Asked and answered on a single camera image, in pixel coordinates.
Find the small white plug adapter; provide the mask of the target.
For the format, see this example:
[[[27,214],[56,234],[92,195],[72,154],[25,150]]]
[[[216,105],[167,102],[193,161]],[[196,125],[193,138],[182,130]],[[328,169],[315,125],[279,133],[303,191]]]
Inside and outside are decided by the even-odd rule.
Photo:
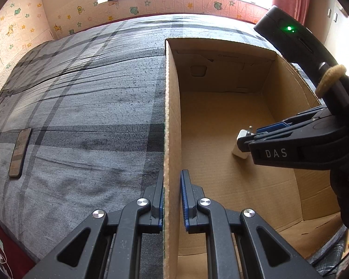
[[[249,126],[247,129],[241,129],[236,137],[236,142],[232,150],[233,155],[240,159],[246,159],[250,153],[248,142],[252,140],[253,136],[252,126]]]

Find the beige wardrobe cabinet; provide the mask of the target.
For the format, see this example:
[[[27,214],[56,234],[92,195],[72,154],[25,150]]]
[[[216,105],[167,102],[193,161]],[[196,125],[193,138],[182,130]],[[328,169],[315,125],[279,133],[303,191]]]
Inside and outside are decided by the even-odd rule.
[[[349,15],[338,0],[309,0],[305,26],[349,75]]]

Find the brown cardboard box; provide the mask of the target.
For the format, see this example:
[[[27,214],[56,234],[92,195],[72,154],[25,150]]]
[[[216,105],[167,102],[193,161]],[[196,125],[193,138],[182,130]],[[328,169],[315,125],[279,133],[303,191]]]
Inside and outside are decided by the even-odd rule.
[[[183,226],[180,172],[231,210],[254,209],[304,258],[342,227],[328,171],[259,166],[236,145],[255,130],[319,105],[272,49],[206,38],[165,41],[165,278],[206,278],[203,235]]]

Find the black smartphone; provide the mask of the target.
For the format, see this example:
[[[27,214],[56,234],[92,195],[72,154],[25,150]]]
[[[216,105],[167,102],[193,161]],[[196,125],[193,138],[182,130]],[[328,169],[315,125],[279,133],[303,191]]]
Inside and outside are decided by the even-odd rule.
[[[32,129],[31,127],[28,127],[21,130],[17,136],[12,158],[10,160],[9,178],[19,179],[21,177],[31,133]]]

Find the grey plaid bed blanket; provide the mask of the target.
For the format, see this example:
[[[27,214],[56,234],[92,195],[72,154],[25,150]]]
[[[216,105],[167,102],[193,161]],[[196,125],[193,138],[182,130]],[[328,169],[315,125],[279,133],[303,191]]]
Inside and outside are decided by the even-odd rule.
[[[270,48],[247,23],[160,15],[45,42],[0,91],[0,223],[37,263],[95,209],[156,182],[164,157],[165,41],[215,38]],[[9,166],[32,133],[19,179]]]

